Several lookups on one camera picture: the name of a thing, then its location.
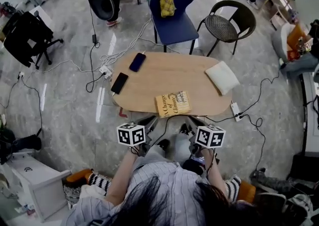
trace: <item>oval table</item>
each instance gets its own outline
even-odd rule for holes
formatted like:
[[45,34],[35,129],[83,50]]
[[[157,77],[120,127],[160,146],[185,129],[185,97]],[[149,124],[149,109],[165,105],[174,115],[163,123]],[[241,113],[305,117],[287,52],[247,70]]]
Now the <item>oval table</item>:
[[138,72],[129,70],[137,52],[118,59],[112,85],[119,73],[129,76],[115,102],[129,111],[158,112],[155,97],[181,90],[188,92],[192,110],[188,115],[217,115],[231,103],[231,91],[222,96],[205,70],[219,61],[205,56],[164,52],[145,52]]

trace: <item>sneaker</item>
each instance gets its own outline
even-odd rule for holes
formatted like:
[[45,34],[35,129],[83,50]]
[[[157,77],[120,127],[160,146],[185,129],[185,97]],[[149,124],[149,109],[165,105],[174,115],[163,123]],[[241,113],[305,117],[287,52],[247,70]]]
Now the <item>sneaker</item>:
[[180,133],[183,133],[183,134],[186,134],[186,135],[189,134],[189,129],[188,129],[186,123],[184,123],[184,124],[180,127],[179,132],[180,132]]
[[279,65],[280,65],[279,69],[284,69],[286,67],[286,63],[283,61],[282,58],[279,59]]
[[111,22],[106,21],[106,25],[107,26],[114,26],[114,25],[120,23],[121,21],[122,21],[122,18],[118,17],[115,21],[111,21]]
[[253,8],[258,9],[256,2],[252,2],[250,0],[246,0],[248,4],[250,4]]
[[167,148],[169,147],[170,141],[167,139],[161,140],[157,145],[162,148],[163,151],[166,152]]

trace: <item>book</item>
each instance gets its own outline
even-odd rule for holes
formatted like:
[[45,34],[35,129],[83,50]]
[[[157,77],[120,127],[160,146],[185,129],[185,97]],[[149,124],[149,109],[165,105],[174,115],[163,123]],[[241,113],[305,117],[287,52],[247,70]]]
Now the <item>book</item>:
[[155,97],[159,117],[169,117],[191,111],[187,91],[179,91]]

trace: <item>smartphone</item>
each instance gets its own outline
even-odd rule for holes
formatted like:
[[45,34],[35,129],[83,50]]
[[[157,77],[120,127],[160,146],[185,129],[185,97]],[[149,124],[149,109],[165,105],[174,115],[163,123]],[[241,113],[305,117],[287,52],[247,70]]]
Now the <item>smartphone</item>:
[[126,80],[128,79],[128,76],[122,72],[120,72],[119,76],[116,78],[111,91],[115,94],[120,94]]
[[145,59],[146,56],[144,54],[138,53],[130,65],[130,70],[132,70],[133,72],[138,72]]

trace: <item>white cube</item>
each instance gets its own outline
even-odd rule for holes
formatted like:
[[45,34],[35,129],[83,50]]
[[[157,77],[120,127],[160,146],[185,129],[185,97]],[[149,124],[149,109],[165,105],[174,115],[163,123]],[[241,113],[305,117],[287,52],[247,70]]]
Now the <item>white cube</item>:
[[119,144],[135,146],[146,141],[144,126],[124,123],[116,130]]
[[222,147],[226,131],[220,127],[198,127],[195,143],[209,149]]

